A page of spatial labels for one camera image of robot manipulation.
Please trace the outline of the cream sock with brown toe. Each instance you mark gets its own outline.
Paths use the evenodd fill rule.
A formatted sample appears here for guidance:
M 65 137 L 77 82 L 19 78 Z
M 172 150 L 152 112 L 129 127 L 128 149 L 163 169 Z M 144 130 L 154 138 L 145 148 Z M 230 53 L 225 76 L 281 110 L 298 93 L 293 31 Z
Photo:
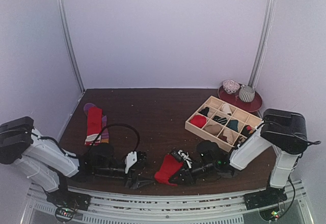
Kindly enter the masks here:
M 227 115 L 232 115 L 232 110 L 229 104 L 224 103 L 221 107 L 221 111 Z

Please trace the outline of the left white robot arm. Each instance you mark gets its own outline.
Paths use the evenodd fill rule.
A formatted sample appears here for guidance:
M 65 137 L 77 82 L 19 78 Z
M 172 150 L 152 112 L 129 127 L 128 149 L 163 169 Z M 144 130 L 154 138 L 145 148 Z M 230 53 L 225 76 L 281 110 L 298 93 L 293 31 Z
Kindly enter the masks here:
M 64 186 L 67 178 L 85 182 L 89 176 L 122 179 L 128 189 L 139 189 L 154 181 L 137 175 L 135 167 L 143 166 L 147 155 L 134 149 L 126 154 L 121 162 L 114 158 L 114 147 L 107 143 L 95 142 L 102 133 L 111 127 L 124 127 L 132 130 L 137 143 L 140 134 L 132 126 L 114 123 L 104 126 L 91 141 L 82 155 L 64 150 L 56 139 L 43 136 L 34 127 L 30 117 L 22 117 L 1 124 L 1 164 L 16 165 L 17 168 L 41 185 L 46 192 L 63 206 L 73 202 L 73 194 Z

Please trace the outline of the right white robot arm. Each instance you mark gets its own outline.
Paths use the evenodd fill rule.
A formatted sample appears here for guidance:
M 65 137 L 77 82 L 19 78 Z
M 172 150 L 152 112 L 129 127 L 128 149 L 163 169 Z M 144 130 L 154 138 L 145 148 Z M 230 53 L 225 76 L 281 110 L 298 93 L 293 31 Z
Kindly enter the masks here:
M 193 161 L 187 152 L 173 151 L 174 159 L 184 165 L 169 177 L 168 182 L 192 185 L 199 177 L 212 171 L 232 178 L 236 171 L 244 170 L 271 146 L 279 148 L 280 153 L 269 177 L 269 187 L 261 193 L 261 200 L 270 205 L 280 197 L 280 189 L 285 187 L 298 158 L 308 147 L 306 120 L 300 113 L 267 109 L 263 113 L 263 122 L 230 154 L 209 140 L 197 145 L 201 156 L 199 162 Z

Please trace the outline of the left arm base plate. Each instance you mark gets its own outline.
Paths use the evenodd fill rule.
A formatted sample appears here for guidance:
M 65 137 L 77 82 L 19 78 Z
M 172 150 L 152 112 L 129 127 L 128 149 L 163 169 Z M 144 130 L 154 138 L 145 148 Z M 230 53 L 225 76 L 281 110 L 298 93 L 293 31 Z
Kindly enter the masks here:
M 87 211 L 90 205 L 91 196 L 88 194 L 72 192 L 68 190 L 56 190 L 45 192 L 46 200 L 57 207 L 66 207 Z

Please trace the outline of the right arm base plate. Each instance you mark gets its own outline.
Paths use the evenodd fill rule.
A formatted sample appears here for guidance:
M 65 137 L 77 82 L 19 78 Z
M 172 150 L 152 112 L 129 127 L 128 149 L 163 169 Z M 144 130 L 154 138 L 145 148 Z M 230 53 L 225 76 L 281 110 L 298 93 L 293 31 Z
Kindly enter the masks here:
M 247 210 L 262 208 L 287 200 L 283 189 L 267 188 L 265 190 L 247 193 L 243 196 Z

